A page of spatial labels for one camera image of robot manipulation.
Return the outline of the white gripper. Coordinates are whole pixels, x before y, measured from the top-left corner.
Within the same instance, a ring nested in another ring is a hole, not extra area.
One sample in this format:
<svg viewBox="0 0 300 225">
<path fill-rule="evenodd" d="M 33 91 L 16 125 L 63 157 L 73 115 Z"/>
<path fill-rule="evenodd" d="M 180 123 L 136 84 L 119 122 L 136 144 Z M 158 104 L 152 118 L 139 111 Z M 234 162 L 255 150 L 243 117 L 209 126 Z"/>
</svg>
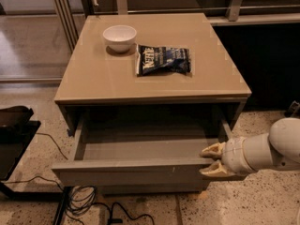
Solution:
<svg viewBox="0 0 300 225">
<path fill-rule="evenodd" d="M 200 156 L 204 158 L 221 158 L 210 166 L 200 169 L 202 175 L 208 177 L 231 177 L 235 174 L 246 176 L 256 173 L 261 164 L 262 141 L 257 137 L 238 137 L 227 142 L 217 142 L 204 148 Z"/>
</svg>

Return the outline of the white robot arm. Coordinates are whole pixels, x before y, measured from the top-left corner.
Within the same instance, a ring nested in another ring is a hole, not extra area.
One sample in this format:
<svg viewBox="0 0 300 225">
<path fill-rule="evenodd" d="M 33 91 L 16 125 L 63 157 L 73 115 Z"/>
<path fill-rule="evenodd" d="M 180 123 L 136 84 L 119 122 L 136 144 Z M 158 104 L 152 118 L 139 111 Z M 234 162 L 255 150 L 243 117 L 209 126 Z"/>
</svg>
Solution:
<svg viewBox="0 0 300 225">
<path fill-rule="evenodd" d="M 283 118 L 268 133 L 231 138 L 204 148 L 202 157 L 216 161 L 204 169 L 208 177 L 247 176 L 260 170 L 300 170 L 300 119 Z"/>
</svg>

